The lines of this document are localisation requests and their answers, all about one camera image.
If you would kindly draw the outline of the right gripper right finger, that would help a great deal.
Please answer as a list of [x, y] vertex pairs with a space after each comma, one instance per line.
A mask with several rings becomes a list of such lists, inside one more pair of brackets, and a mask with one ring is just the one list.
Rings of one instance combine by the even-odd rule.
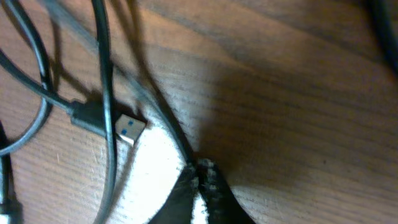
[[240, 206], [218, 166], [209, 159], [197, 160], [199, 191], [209, 224], [255, 224]]

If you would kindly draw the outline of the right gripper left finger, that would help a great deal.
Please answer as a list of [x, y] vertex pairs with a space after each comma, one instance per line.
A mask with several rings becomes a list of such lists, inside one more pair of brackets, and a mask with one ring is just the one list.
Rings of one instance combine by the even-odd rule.
[[198, 183], [195, 167], [192, 164], [186, 165], [167, 200], [149, 224], [191, 224]]

